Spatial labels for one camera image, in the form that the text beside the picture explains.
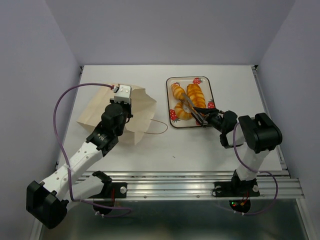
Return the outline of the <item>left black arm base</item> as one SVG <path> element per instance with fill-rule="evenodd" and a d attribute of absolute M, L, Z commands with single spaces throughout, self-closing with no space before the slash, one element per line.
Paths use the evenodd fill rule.
<path fill-rule="evenodd" d="M 116 199 L 127 197 L 127 182 L 113 182 L 112 178 L 102 171 L 96 171 L 92 176 L 93 180 L 97 180 L 98 187 L 101 187 L 101 190 L 93 192 L 94 194 L 88 197 L 92 199 L 88 202 L 97 216 L 117 218 L 127 216 L 132 212 L 129 207 L 116 206 Z"/>

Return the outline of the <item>orange braided fake bread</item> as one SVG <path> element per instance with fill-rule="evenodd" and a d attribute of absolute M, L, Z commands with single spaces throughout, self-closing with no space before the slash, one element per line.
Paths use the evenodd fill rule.
<path fill-rule="evenodd" d="M 198 84 L 189 84 L 187 86 L 187 96 L 197 108 L 206 108 L 205 96 Z"/>

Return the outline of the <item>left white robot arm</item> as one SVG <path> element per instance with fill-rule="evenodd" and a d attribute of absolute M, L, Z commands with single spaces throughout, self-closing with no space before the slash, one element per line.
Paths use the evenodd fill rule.
<path fill-rule="evenodd" d="M 94 163 L 105 157 L 119 142 L 125 124 L 132 118 L 130 97 L 114 97 L 106 106 L 101 121 L 80 149 L 55 173 L 40 183 L 32 181 L 26 188 L 26 210 L 48 229 L 65 218 L 72 184 Z"/>

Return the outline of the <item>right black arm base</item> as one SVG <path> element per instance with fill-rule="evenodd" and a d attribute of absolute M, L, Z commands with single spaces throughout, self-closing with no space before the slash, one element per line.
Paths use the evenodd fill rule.
<path fill-rule="evenodd" d="M 235 212 L 247 214 L 251 208 L 250 197 L 259 197 L 257 179 L 240 180 L 236 170 L 230 181 L 215 181 L 211 195 L 216 198 L 228 198 L 229 206 Z"/>

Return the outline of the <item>brown paper bag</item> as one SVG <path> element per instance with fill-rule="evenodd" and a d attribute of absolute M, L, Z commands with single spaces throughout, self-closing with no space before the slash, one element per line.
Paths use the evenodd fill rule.
<path fill-rule="evenodd" d="M 128 145 L 136 145 L 145 134 L 160 135 L 167 131 L 164 129 L 150 130 L 150 124 L 154 121 L 157 101 L 146 93 L 146 89 L 137 85 L 131 86 L 131 112 L 133 118 L 125 125 L 123 135 L 119 137 L 119 142 Z M 110 99 L 114 96 L 113 91 L 107 87 L 100 87 L 87 107 L 81 113 L 77 123 L 89 133 L 101 121 L 101 115 L 105 111 Z"/>

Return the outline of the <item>aluminium mounting rail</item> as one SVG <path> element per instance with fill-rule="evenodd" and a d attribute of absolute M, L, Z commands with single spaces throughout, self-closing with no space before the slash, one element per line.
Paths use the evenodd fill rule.
<path fill-rule="evenodd" d="M 178 201 L 215 200 L 212 195 L 215 182 L 229 182 L 231 171 L 108 171 L 114 182 L 127 183 L 128 201 Z M 265 173 L 257 177 L 259 200 L 303 199 L 305 197 L 300 181 L 291 178 L 288 171 Z"/>

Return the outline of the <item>strawberry pattern tray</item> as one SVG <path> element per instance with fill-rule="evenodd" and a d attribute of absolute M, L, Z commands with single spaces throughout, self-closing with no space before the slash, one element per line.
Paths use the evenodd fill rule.
<path fill-rule="evenodd" d="M 205 115 L 195 108 L 216 107 L 210 81 L 205 76 L 170 77 L 166 92 L 169 121 L 175 129 L 200 127 Z"/>

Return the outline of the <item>fake croissant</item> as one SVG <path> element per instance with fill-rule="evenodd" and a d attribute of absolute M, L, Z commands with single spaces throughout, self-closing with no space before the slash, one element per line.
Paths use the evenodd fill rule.
<path fill-rule="evenodd" d="M 178 102 L 174 107 L 175 115 L 180 119 L 184 121 L 188 121 L 193 118 L 192 114 L 189 112 L 186 112 L 184 110 L 184 104 L 182 102 Z"/>
<path fill-rule="evenodd" d="M 172 95 L 177 100 L 184 100 L 186 92 L 185 90 L 177 83 L 173 83 L 171 86 Z"/>

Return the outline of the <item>metal tongs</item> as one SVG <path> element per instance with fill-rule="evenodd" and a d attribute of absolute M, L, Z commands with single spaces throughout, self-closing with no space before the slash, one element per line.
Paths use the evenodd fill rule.
<path fill-rule="evenodd" d="M 191 99 L 185 94 L 185 99 L 181 100 L 181 102 L 189 109 L 191 115 L 195 118 L 196 122 L 202 126 L 202 127 L 207 127 L 208 122 L 205 120 L 205 118 L 202 116 L 201 113 L 196 112 L 193 107 L 195 105 L 191 101 Z"/>

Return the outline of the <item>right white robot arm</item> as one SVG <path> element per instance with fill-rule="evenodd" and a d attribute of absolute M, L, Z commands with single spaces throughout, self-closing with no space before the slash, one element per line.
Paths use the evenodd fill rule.
<path fill-rule="evenodd" d="M 240 162 L 230 182 L 231 192 L 242 195 L 248 182 L 260 172 L 264 159 L 283 141 L 283 135 L 270 117 L 262 112 L 254 117 L 238 116 L 233 111 L 194 107 L 192 115 L 202 127 L 213 127 L 220 132 L 225 149 L 233 149 Z"/>

